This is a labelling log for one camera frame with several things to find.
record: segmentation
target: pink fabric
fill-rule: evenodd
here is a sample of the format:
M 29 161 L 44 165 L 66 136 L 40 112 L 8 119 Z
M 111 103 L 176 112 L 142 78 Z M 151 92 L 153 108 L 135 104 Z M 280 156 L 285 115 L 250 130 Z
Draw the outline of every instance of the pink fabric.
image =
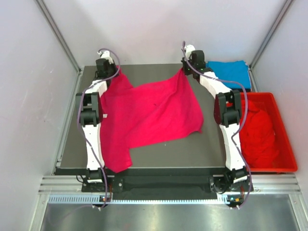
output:
M 203 115 L 180 70 L 172 78 L 134 88 L 124 74 L 101 97 L 107 118 L 101 123 L 102 155 L 107 168 L 120 172 L 132 165 L 130 148 L 201 132 Z

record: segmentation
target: blue cloth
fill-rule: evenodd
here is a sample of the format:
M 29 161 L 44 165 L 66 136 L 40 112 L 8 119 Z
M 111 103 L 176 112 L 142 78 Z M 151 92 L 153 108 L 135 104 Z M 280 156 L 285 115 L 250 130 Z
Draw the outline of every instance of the blue cloth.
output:
M 241 83 L 245 89 L 251 89 L 250 78 L 248 74 L 248 66 L 244 61 L 236 62 L 208 62 L 207 67 L 210 67 L 219 79 L 232 80 Z M 228 88 L 241 89 L 237 84 L 224 83 Z

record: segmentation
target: red cloth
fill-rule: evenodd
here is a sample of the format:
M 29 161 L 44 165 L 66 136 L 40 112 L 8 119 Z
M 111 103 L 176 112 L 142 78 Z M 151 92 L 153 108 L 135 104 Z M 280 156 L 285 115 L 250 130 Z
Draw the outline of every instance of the red cloth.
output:
M 132 165 L 130 148 L 201 132 L 203 115 L 180 70 L 172 78 L 134 88 L 124 74 L 101 96 L 101 148 L 107 168 L 120 172 Z
M 245 100 L 242 100 L 244 113 Z M 250 167 L 273 167 L 273 161 L 279 150 L 275 142 L 275 132 L 270 116 L 248 100 L 248 113 L 244 127 L 240 131 L 243 156 Z

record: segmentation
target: white wall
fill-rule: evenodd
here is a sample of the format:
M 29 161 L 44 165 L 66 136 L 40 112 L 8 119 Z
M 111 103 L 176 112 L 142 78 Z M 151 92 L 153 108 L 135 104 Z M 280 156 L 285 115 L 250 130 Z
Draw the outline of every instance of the white wall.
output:
M 80 66 L 113 49 L 123 64 L 180 63 L 183 40 L 207 60 L 250 63 L 284 0 L 45 0 Z
M 296 0 L 254 69 L 262 91 L 274 93 L 295 152 L 308 204 L 308 1 Z
M 25 231 L 77 74 L 33 0 L 0 8 L 0 230 Z

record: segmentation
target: gray floor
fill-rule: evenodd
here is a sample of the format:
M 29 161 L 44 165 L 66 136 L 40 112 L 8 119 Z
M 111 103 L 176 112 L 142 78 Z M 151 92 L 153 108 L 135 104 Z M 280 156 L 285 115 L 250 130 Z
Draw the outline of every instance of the gray floor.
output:
M 48 205 L 42 231 L 297 231 L 288 195 L 251 195 L 241 210 L 226 205 Z M 53 227 L 47 221 L 50 216 Z
M 156 82 L 172 77 L 181 68 L 180 64 L 124 65 L 122 71 L 133 86 Z M 79 91 L 90 85 L 95 66 L 86 66 Z M 214 99 L 207 90 L 192 77 L 189 83 L 195 92 L 205 118 L 202 131 L 185 139 L 158 143 L 130 150 L 132 167 L 223 167 L 225 149 L 223 137 L 214 121 Z M 61 168 L 86 167 L 86 144 L 76 127 L 76 112 L 72 122 L 62 157 Z

